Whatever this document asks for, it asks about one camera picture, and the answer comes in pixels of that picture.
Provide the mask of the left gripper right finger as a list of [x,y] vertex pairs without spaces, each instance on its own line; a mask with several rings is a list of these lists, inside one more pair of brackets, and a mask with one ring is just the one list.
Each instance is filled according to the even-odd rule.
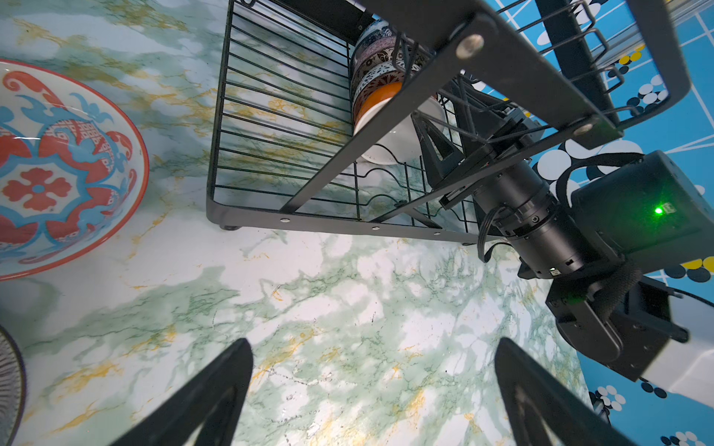
[[564,445],[632,444],[511,339],[499,340],[494,364],[518,445],[550,445],[549,431]]

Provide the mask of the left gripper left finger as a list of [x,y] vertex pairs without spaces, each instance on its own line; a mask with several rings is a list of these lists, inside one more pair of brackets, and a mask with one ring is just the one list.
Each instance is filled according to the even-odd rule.
[[250,385],[251,345],[236,340],[115,445],[230,445]]

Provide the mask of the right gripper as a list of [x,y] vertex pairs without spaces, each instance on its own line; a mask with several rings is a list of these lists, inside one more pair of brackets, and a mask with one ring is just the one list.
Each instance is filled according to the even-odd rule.
[[490,110],[454,105],[447,118],[459,130],[446,130],[449,139],[430,119],[416,111],[411,113],[427,182],[433,189],[450,176],[461,180],[489,167],[540,140],[543,134],[543,129],[523,111],[509,105]]

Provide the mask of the plain white bowl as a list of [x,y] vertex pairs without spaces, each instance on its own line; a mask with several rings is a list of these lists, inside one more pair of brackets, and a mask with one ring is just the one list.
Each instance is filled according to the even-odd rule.
[[[353,133],[358,133],[401,89],[402,83],[396,82],[371,93],[358,111]],[[362,158],[376,165],[396,165],[414,161],[420,155],[417,132],[411,118],[406,117],[368,149]]]

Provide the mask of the brown white patterned bowl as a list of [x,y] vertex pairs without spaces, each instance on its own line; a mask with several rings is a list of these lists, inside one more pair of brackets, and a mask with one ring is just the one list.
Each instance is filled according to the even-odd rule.
[[370,95],[385,85],[402,83],[405,78],[405,62],[386,61],[373,67],[357,85],[353,98],[354,122],[359,120],[360,112]]

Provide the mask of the black white leaf bowl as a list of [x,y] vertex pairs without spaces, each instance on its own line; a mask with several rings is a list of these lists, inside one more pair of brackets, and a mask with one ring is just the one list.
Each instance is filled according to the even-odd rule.
[[392,60],[395,36],[384,37],[370,45],[363,54],[358,57],[353,66],[351,74],[351,89],[355,90],[364,76],[375,66]]

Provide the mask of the blue floral bowl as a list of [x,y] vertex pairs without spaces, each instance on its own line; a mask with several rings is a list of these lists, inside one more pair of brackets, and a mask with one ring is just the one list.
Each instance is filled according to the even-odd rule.
[[386,20],[376,20],[371,23],[358,38],[356,47],[353,50],[353,59],[357,59],[370,45],[382,38],[393,36],[392,28]]

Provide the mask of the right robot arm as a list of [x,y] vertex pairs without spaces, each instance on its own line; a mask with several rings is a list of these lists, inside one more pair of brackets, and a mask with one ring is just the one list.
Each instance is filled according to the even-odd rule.
[[513,248],[525,279],[552,282],[547,304],[565,341],[632,381],[713,403],[713,305],[651,278],[713,247],[713,208],[667,154],[604,153],[574,169],[606,174],[570,190],[521,160],[468,188],[491,230]]

